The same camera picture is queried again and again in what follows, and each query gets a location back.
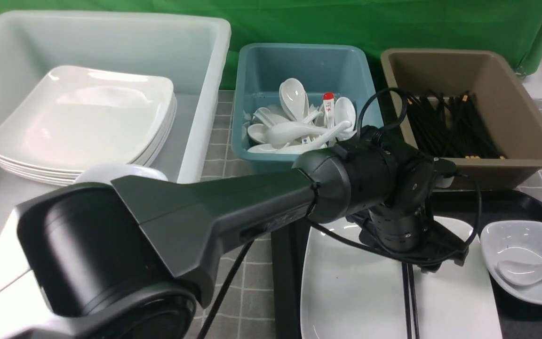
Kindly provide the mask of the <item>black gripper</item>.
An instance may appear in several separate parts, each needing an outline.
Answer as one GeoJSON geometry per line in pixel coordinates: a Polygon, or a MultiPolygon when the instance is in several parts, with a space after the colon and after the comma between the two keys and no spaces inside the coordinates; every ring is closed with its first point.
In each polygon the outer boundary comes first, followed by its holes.
{"type": "Polygon", "coordinates": [[[398,215],[384,207],[374,207],[351,216],[361,228],[359,241],[378,255],[436,273],[451,260],[464,266],[469,253],[466,240],[438,222],[425,208],[412,215],[398,215]]]}

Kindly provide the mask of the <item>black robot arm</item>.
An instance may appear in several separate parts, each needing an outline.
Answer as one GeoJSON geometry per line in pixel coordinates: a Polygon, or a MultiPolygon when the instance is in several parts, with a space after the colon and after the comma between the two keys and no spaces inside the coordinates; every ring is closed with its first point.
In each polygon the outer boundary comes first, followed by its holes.
{"type": "Polygon", "coordinates": [[[460,172],[451,161],[357,129],[301,154],[292,169],[179,184],[124,176],[77,183],[15,207],[17,236],[54,318],[31,339],[182,339],[212,300],[220,258],[301,222],[346,245],[436,272],[462,266],[466,240],[435,221],[430,196],[460,172]]]}

